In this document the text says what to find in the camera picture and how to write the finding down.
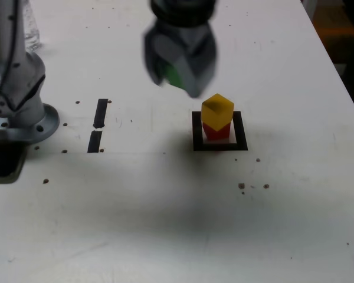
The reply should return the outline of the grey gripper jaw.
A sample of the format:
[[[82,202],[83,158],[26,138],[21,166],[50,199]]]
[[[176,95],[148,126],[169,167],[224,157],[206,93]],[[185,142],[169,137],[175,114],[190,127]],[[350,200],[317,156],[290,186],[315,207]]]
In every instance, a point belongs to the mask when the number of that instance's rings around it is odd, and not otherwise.
[[[217,47],[212,29],[209,25],[166,26],[168,47],[163,81],[198,98],[215,74]]]
[[[149,77],[160,85],[165,79],[166,52],[168,47],[166,25],[153,25],[144,35],[143,59]]]

